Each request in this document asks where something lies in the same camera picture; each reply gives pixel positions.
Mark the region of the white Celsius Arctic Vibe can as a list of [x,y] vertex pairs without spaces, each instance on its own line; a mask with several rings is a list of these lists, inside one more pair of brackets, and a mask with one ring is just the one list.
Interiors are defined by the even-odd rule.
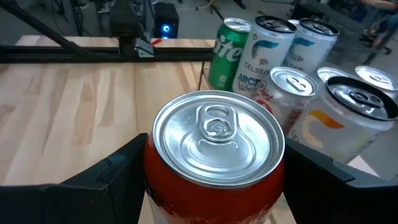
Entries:
[[294,41],[282,66],[311,74],[325,61],[335,45],[340,31],[323,21],[299,20]]
[[270,70],[282,65],[297,28],[287,20],[257,16],[251,26],[231,91],[252,97]]

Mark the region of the silver Diet Coke can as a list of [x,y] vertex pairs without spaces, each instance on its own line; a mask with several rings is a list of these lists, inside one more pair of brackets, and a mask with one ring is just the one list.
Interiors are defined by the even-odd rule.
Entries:
[[288,134],[318,91],[316,81],[289,67],[275,67],[261,82],[254,101],[265,107]]
[[398,79],[377,68],[357,66],[355,72],[363,81],[383,91],[387,96],[398,102]]
[[317,76],[322,82],[326,82],[332,77],[348,77],[352,78],[349,73],[332,67],[321,67],[317,70]]

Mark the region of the black aluminium table frame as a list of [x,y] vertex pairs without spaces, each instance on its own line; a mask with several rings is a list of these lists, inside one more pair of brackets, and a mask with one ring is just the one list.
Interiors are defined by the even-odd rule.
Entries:
[[26,47],[0,45],[0,63],[147,63],[147,62],[209,62],[209,47],[155,47],[153,57],[125,57],[117,47],[82,47],[67,40],[40,22],[12,0],[0,0],[0,8],[25,22],[58,44],[57,47]]

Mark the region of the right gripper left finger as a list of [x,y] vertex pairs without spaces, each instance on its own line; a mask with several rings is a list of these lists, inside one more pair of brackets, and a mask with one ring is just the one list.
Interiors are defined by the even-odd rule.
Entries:
[[147,137],[59,184],[0,186],[0,224],[138,224]]

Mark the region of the person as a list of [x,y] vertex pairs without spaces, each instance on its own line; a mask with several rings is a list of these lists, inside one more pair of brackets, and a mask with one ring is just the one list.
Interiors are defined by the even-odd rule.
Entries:
[[380,18],[371,26],[375,39],[371,47],[378,47],[386,35],[398,24],[398,0],[360,0],[381,11]]

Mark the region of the black device blue light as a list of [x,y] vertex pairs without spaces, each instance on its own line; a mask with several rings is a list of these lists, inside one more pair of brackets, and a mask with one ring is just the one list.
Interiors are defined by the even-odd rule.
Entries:
[[178,36],[179,16],[173,3],[157,2],[154,4],[153,35],[161,39],[176,39]]

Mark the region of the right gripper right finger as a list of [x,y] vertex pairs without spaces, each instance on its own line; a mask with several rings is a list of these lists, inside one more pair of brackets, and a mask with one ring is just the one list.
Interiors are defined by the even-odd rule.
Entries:
[[283,193],[297,224],[398,224],[398,184],[285,141]]

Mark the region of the white orange Celsius can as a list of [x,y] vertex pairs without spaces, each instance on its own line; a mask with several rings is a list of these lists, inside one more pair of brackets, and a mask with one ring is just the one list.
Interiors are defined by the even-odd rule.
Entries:
[[331,77],[287,137],[347,164],[397,120],[397,103],[381,90],[354,78]]

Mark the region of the red Fanta can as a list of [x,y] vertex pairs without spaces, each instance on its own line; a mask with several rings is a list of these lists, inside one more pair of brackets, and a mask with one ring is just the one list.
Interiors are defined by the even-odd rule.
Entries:
[[264,107],[194,91],[157,114],[144,149],[155,224],[264,224],[284,183],[285,139]]

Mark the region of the green soda can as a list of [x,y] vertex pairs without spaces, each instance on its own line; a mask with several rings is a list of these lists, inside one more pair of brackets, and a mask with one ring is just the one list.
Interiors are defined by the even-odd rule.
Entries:
[[224,19],[217,31],[208,83],[213,89],[230,91],[251,23],[240,18]]

